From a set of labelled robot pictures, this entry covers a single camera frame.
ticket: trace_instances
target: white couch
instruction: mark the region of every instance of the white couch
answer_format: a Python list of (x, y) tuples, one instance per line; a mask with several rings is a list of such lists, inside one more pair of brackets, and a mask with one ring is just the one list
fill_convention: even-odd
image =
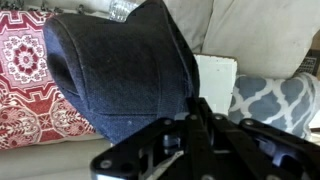
[[(74, 9), (82, 3), (92, 10), (104, 12), (108, 11), (110, 4), (110, 0), (47, 1), (50, 6), (69, 9)], [(308, 2), (296, 0), (298, 4), (294, 4), (291, 0), (281, 2), (269, 0), (263, 4), (261, 1), (252, 2), (252, 0), (165, 0), (165, 2), (194, 52), (236, 57), (240, 72), (252, 75), (290, 77), (293, 74), (292, 69), (301, 63), (301, 58), (309, 49), (311, 39), (320, 25), (316, 23), (320, 22), (320, 1), (316, 0)], [(28, 0), (26, 3), (39, 5), (41, 0)], [(272, 13), (272, 16), (265, 17), (267, 13)], [(234, 23), (241, 14), (245, 14), (243, 18), (253, 19), (240, 18), (241, 23)], [(246, 26), (246, 21), (255, 23)], [(308, 28), (296, 28), (300, 25)], [(280, 46), (287, 48), (281, 51)], [(285, 57), (279, 56), (284, 51), (286, 51)], [(276, 66), (275, 63), (279, 58), (283, 58), (284, 62), (290, 60), (290, 63)], [(286, 71), (282, 73), (278, 70), (281, 68)], [(107, 140), (98, 139), (1, 151), (0, 180), (89, 180), (90, 161), (109, 147), (110, 143)]]

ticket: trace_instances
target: blue and white pillow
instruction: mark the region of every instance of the blue and white pillow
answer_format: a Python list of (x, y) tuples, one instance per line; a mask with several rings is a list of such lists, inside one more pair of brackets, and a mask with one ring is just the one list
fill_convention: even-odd
[(319, 81), (307, 73), (285, 79), (238, 76), (229, 118), (239, 123), (252, 118), (308, 139), (309, 123), (318, 112)]

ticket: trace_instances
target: red patterned pillow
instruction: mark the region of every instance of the red patterned pillow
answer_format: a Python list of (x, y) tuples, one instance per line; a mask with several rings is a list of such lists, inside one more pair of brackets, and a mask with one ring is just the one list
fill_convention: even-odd
[(49, 74), (42, 26), (51, 16), (0, 11), (0, 149), (95, 133)]

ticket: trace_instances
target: patterned pillow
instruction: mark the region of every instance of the patterned pillow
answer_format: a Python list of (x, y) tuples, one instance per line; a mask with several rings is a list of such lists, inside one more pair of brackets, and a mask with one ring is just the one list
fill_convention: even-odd
[(319, 110), (319, 90), (319, 81), (307, 73), (288, 80), (238, 76), (229, 118), (235, 123), (253, 118), (308, 139), (308, 125)]
[(95, 133), (49, 74), (42, 26), (51, 16), (0, 11), (0, 150)]

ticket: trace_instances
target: black metal frame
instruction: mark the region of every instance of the black metal frame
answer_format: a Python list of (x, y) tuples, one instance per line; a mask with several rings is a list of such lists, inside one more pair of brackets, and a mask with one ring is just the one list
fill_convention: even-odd
[(253, 119), (235, 125), (203, 98), (187, 103), (186, 118), (159, 119), (97, 156), (92, 179), (146, 179), (179, 151), (160, 180), (320, 179), (318, 146)]

